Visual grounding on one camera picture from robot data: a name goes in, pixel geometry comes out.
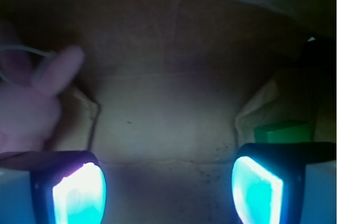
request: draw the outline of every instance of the black plastic frame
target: black plastic frame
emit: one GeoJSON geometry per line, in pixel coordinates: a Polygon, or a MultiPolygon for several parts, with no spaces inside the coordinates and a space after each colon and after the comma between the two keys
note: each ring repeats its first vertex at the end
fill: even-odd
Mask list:
{"type": "Polygon", "coordinates": [[[0,167],[30,171],[36,224],[55,224],[53,186],[88,162],[99,166],[97,158],[89,151],[0,154],[0,167]]]}
{"type": "Polygon", "coordinates": [[[300,223],[305,185],[305,166],[336,160],[336,144],[245,144],[236,158],[248,156],[283,180],[280,223],[300,223]]]}

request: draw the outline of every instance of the pink plush bunny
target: pink plush bunny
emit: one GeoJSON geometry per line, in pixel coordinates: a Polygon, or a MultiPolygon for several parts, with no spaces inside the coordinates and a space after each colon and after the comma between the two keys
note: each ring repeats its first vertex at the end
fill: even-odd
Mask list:
{"type": "MultiPolygon", "coordinates": [[[[0,22],[0,49],[20,41],[8,22],[0,22]]],[[[25,51],[0,51],[0,153],[40,151],[61,115],[57,95],[77,74],[83,51],[69,46],[47,57],[34,71],[25,51]]]]}

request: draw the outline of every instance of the stuffed toy ear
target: stuffed toy ear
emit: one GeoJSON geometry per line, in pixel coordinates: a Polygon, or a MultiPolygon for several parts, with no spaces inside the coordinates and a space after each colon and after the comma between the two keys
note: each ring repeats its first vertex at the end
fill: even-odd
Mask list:
{"type": "MultiPolygon", "coordinates": [[[[0,21],[0,49],[7,45],[20,45],[21,41],[12,25],[7,21],[0,21]]],[[[0,72],[14,83],[28,84],[33,73],[32,62],[22,50],[0,51],[0,72]]]]}
{"type": "Polygon", "coordinates": [[[48,96],[59,94],[75,77],[84,60],[78,46],[69,46],[58,55],[46,58],[37,69],[31,84],[48,96]]]}

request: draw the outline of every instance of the led light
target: led light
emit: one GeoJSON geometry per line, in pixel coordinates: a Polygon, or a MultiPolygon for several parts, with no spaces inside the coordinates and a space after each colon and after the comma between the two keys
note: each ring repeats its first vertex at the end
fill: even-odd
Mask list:
{"type": "Polygon", "coordinates": [[[84,164],[53,187],[55,223],[101,223],[105,197],[102,170],[92,162],[84,164]]]}
{"type": "Polygon", "coordinates": [[[240,157],[234,163],[232,193],[244,224],[280,223],[283,180],[250,157],[240,157]]]}

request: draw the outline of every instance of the green block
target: green block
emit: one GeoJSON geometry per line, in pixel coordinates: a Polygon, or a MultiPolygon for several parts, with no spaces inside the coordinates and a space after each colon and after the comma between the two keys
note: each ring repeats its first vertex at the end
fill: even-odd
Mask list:
{"type": "Polygon", "coordinates": [[[298,120],[287,120],[256,127],[254,135],[256,143],[261,144],[290,144],[311,141],[309,123],[298,120]]]}

